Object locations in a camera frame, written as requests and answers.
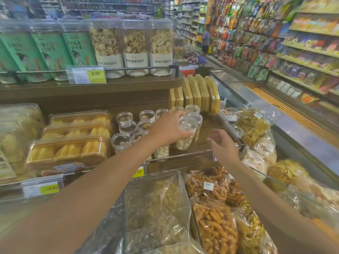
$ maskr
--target yellow price tag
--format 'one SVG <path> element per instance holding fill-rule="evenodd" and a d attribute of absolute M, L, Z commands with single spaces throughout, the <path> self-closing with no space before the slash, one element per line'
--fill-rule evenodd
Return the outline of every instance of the yellow price tag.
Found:
<path fill-rule="evenodd" d="M 139 167 L 137 172 L 135 172 L 133 178 L 141 177 L 141 176 L 144 176 L 144 175 L 145 175 L 144 167 Z"/>
<path fill-rule="evenodd" d="M 59 192 L 59 185 L 57 183 L 53 185 L 46 185 L 46 186 L 40 187 L 41 195 L 56 193 L 56 192 Z"/>
<path fill-rule="evenodd" d="M 104 70 L 88 70 L 87 75 L 91 84 L 107 83 Z"/>

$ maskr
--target hand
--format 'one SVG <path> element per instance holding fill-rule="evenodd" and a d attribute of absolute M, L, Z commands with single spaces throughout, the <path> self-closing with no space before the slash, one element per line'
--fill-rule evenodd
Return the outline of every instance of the hand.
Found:
<path fill-rule="evenodd" d="M 191 136 L 191 130 L 184 131 L 179 128 L 179 118 L 183 115 L 186 113 L 182 110 L 169 110 L 154 123 L 148 136 L 157 141 L 159 148 Z"/>
<path fill-rule="evenodd" d="M 239 148 L 225 130 L 212 129 L 207 142 L 211 145 L 214 156 L 224 167 L 241 162 L 239 159 Z"/>

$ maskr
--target blue shirt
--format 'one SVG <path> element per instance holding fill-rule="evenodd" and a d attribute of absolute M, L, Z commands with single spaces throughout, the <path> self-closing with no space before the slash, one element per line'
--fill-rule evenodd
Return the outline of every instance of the blue shirt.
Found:
<path fill-rule="evenodd" d="M 210 33 L 208 31 L 202 34 L 202 45 L 210 45 Z"/>

